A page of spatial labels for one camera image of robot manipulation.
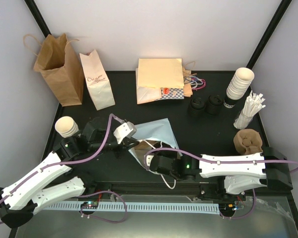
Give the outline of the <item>light blue paper bag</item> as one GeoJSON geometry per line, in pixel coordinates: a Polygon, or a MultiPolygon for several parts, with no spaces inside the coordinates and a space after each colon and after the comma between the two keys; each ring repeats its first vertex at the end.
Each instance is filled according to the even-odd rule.
{"type": "Polygon", "coordinates": [[[133,138],[139,144],[130,149],[129,153],[147,171],[150,171],[150,159],[145,160],[144,156],[149,150],[161,147],[179,148],[167,118],[138,124],[136,129],[133,138]]]}

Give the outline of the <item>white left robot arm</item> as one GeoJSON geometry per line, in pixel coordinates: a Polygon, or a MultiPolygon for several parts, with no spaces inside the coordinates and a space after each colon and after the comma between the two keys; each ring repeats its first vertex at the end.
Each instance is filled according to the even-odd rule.
{"type": "Polygon", "coordinates": [[[51,182],[101,154],[120,154],[135,147],[136,131],[134,124],[111,114],[106,126],[95,118],[83,130],[69,132],[27,175],[10,186],[0,187],[0,225],[18,228],[56,202],[93,197],[97,186],[88,173],[77,172],[73,178],[54,186],[51,182]]]}

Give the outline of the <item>paper cup near left arm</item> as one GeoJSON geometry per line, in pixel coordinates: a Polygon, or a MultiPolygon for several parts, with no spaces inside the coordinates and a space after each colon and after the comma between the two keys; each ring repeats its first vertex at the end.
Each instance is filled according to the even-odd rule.
{"type": "Polygon", "coordinates": [[[77,123],[69,116],[59,118],[56,121],[54,128],[62,138],[73,136],[79,131],[77,123]]]}

